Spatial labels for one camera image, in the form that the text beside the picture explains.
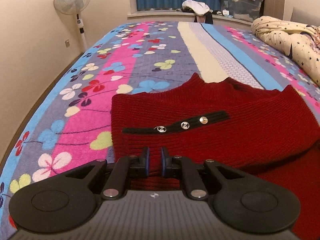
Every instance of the fan stand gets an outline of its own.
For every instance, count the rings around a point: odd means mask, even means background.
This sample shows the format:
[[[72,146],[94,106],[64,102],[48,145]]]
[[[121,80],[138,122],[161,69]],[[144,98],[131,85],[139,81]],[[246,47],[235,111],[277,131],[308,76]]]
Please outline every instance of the fan stand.
[[[88,49],[88,45],[87,45],[87,40],[84,34],[84,24],[83,24],[83,20],[81,18],[80,12],[76,14],[76,21],[77,21],[77,26],[79,28],[79,32],[82,40],[83,52],[85,53]]]

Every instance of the bedspread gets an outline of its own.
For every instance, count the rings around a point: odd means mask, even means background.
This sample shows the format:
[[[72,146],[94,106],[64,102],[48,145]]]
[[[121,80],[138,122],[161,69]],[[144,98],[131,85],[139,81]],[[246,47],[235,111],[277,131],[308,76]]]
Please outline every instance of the bedspread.
[[[319,85],[320,28],[262,16],[252,23],[251,30],[297,63]]]
[[[0,239],[16,230],[8,203],[20,188],[97,158],[114,162],[113,95],[169,90],[194,72],[205,82],[230,76],[268,90],[291,84],[320,120],[319,87],[250,32],[187,22],[121,25],[59,80],[7,157],[0,177]]]

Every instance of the floral bedspread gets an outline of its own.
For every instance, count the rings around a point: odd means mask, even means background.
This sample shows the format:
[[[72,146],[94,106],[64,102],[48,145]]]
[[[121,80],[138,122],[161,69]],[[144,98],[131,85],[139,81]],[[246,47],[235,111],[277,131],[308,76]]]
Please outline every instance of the floral bedspread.
[[[61,78],[28,122],[0,177],[0,239],[15,225],[8,212],[20,188],[97,158],[114,162],[111,98],[161,92],[199,73],[230,76],[260,89],[292,85],[320,120],[320,89],[290,59],[249,32],[185,22],[121,25]]]

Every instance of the wall outlet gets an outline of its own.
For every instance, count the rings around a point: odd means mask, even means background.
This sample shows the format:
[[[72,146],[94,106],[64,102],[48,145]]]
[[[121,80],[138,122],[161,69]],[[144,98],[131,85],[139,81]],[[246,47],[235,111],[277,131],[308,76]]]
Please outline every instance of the wall outlet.
[[[65,40],[64,44],[66,45],[66,47],[68,48],[70,46],[70,41],[69,40]]]

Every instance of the metal pivot screw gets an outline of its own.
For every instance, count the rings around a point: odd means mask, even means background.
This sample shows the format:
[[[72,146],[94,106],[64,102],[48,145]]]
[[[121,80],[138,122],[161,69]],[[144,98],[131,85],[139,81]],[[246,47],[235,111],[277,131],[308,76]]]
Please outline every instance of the metal pivot screw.
[[[205,197],[206,195],[207,193],[201,189],[194,189],[193,191],[191,191],[191,196],[196,198],[202,198],[202,197]]]
[[[108,188],[106,190],[103,191],[103,194],[106,196],[106,197],[116,197],[119,195],[119,191],[117,191],[116,189],[114,188]]]

